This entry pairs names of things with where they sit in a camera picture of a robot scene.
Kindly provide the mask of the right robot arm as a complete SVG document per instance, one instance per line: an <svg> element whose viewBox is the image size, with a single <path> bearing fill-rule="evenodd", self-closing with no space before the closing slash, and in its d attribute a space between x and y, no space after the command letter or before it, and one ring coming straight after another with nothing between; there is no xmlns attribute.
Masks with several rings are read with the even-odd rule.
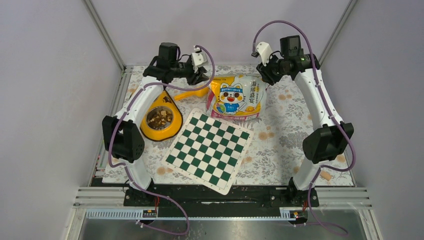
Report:
<svg viewBox="0 0 424 240"><path fill-rule="evenodd" d="M313 52L304 53L300 36L281 38L280 44L281 58L275 56L271 46L264 41L252 44L252 54L261 59L256 69L266 83L274 85L283 76L292 78L311 115L313 132L302 142L304 160L290 180L294 188L286 193L287 201L299 206L307 199L305 190L314 184L321 167L345 151L354 128L351 123L344 122L335 110L320 65Z"/></svg>

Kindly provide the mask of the yellow plastic scoop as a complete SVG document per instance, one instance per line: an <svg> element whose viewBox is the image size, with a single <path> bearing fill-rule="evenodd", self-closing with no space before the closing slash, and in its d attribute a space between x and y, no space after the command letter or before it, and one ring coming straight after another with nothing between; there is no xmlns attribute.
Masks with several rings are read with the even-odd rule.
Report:
<svg viewBox="0 0 424 240"><path fill-rule="evenodd" d="M208 87L205 87L205 88L202 88L202 89L196 90L196 91L185 91L185 92L182 92L182 93L176 95L174 97L174 100L175 101L180 101L182 99L186 99L186 98L189 98L189 97L202 98L205 95L207 95L208 92L209 92L209 88Z"/></svg>

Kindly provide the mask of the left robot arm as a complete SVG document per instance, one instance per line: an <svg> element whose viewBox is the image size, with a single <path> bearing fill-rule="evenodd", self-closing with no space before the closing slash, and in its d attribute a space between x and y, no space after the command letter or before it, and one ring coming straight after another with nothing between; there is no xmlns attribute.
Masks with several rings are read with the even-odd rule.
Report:
<svg viewBox="0 0 424 240"><path fill-rule="evenodd" d="M135 93L115 115L106 115L101 122L109 166L124 168L129 185L137 189L136 199L144 206L155 200L155 192L149 188L152 177L142 160L145 141L140 127L144 116L166 88L176 88L171 84L174 79L185 78L190 92L197 90L195 85L204 82L202 87L206 88L212 81L205 66L214 67L215 62L205 47L195 45L185 62L179 60L180 52L177 44L162 42Z"/></svg>

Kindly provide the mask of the pet food bag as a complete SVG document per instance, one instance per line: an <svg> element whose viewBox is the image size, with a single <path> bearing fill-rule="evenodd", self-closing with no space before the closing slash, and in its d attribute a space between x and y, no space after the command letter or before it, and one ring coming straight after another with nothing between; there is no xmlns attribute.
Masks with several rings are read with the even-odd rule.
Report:
<svg viewBox="0 0 424 240"><path fill-rule="evenodd" d="M256 119L266 107L267 84L259 75L219 75L208 87L206 113L212 118Z"/></svg>

